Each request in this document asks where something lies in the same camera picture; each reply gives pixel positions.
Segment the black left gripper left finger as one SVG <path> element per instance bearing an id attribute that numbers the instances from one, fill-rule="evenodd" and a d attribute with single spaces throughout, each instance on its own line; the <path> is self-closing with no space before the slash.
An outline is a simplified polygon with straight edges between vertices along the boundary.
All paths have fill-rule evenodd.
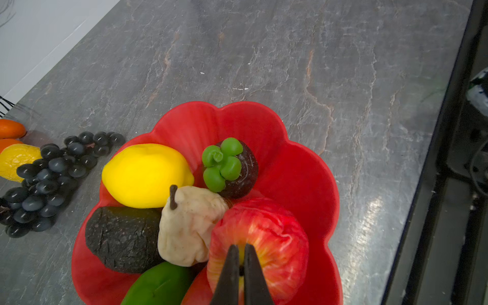
<path id="1" fill-rule="evenodd" d="M 231 245 L 210 305 L 238 305 L 239 279 L 239 249 L 236 245 Z"/>

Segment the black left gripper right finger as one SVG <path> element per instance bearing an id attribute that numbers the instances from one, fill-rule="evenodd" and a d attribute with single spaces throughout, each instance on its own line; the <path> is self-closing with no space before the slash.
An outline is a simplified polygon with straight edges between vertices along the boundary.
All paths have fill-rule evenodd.
<path id="1" fill-rule="evenodd" d="M 246 305 L 274 305 L 257 252 L 251 244 L 245 245 L 243 277 Z"/>

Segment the red pink apple fruit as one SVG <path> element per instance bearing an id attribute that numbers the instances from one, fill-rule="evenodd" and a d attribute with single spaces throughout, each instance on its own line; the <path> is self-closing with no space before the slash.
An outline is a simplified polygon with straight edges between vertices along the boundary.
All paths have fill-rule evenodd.
<path id="1" fill-rule="evenodd" d="M 304 283 L 309 241 L 291 212 L 269 198 L 253 198 L 234 205 L 212 230 L 207 279 L 215 291 L 228 249 L 253 245 L 275 304 L 287 304 Z"/>

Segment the green lime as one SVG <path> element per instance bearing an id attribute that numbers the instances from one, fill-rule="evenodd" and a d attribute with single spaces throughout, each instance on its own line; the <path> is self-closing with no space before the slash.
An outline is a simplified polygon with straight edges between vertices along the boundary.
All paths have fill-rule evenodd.
<path id="1" fill-rule="evenodd" d="M 193 278 L 190 268 L 161 263 L 134 282 L 121 304 L 180 304 Z"/>

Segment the beige potato shaped fruit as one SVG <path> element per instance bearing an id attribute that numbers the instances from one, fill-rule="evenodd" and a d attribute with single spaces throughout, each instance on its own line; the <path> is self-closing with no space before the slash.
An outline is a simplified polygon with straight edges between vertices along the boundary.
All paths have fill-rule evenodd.
<path id="1" fill-rule="evenodd" d="M 158 234 L 161 258 L 182 267 L 207 262 L 212 230 L 229 209 L 227 200 L 208 189 L 170 186 Z"/>

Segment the dark wrinkled avocado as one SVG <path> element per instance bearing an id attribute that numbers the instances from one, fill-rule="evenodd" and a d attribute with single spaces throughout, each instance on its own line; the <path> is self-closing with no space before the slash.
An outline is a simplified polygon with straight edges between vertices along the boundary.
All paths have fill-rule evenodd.
<path id="1" fill-rule="evenodd" d="M 143 273 L 163 262 L 158 253 L 161 213 L 155 209 L 100 207 L 86 223 L 86 246 L 119 273 Z"/>

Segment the red flower shaped bowl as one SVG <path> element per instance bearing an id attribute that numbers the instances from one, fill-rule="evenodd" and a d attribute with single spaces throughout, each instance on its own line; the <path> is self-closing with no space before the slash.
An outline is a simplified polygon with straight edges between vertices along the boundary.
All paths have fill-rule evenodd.
<path id="1" fill-rule="evenodd" d="M 310 241 L 305 281 L 293 304 L 342 304 L 341 277 L 328 242 L 339 219 L 339 191 L 327 164 L 312 150 L 291 141 L 277 113 L 256 102 L 235 102 L 222 108 L 208 102 L 187 102 L 166 113 L 152 131 L 129 141 L 161 144 L 188 161 L 198 187 L 202 152 L 228 137 L 244 141 L 259 165 L 254 196 L 270 198 L 292 212 Z"/>

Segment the dark purple plum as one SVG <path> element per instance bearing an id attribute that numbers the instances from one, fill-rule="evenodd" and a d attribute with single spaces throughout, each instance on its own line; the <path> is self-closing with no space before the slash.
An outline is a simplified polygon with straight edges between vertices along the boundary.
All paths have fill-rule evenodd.
<path id="1" fill-rule="evenodd" d="M 248 195 L 259 176 L 259 165 L 253 152 L 233 137 L 206 147 L 202 162 L 207 188 L 232 200 Z"/>

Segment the large yellow lemon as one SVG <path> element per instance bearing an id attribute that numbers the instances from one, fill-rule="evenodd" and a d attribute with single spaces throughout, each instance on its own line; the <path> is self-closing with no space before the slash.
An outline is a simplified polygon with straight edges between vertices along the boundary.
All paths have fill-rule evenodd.
<path id="1" fill-rule="evenodd" d="M 120 204 L 161 208 L 170 186 L 191 186 L 194 176 L 179 151 L 161 144 L 137 144 L 119 152 L 102 171 L 102 182 Z"/>

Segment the black grape bunch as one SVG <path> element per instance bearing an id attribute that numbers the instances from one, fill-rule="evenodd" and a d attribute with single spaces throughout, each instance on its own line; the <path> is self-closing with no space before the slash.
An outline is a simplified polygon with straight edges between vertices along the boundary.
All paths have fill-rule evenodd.
<path id="1" fill-rule="evenodd" d="M 79 183 L 100 157 L 120 147 L 125 138 L 115 132 L 82 132 L 40 148 L 41 159 L 17 168 L 19 186 L 1 195 L 1 227 L 9 238 L 50 229 L 67 206 Z"/>

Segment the small yellow lemon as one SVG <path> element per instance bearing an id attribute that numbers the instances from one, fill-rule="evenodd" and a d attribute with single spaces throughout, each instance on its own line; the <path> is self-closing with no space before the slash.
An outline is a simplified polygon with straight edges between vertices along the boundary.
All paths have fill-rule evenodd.
<path id="1" fill-rule="evenodd" d="M 14 182 L 22 182 L 23 178 L 17 175 L 17 168 L 41 159 L 40 148 L 27 144 L 13 144 L 1 152 L 0 159 L 1 177 Z"/>

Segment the small orange tomato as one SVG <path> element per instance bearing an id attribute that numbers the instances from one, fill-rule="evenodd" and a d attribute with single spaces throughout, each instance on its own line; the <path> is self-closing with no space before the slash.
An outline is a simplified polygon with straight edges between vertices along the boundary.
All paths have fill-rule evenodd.
<path id="1" fill-rule="evenodd" d="M 22 144 L 22 141 L 16 139 L 1 139 L 0 140 L 0 153 L 2 153 L 7 147 L 15 144 Z"/>

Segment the small orange fruit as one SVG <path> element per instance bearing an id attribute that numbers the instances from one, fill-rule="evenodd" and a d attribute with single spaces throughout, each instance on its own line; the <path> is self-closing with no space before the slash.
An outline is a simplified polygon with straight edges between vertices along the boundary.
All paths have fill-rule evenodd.
<path id="1" fill-rule="evenodd" d="M 1 139 L 20 139 L 27 133 L 23 124 L 9 119 L 0 119 Z"/>

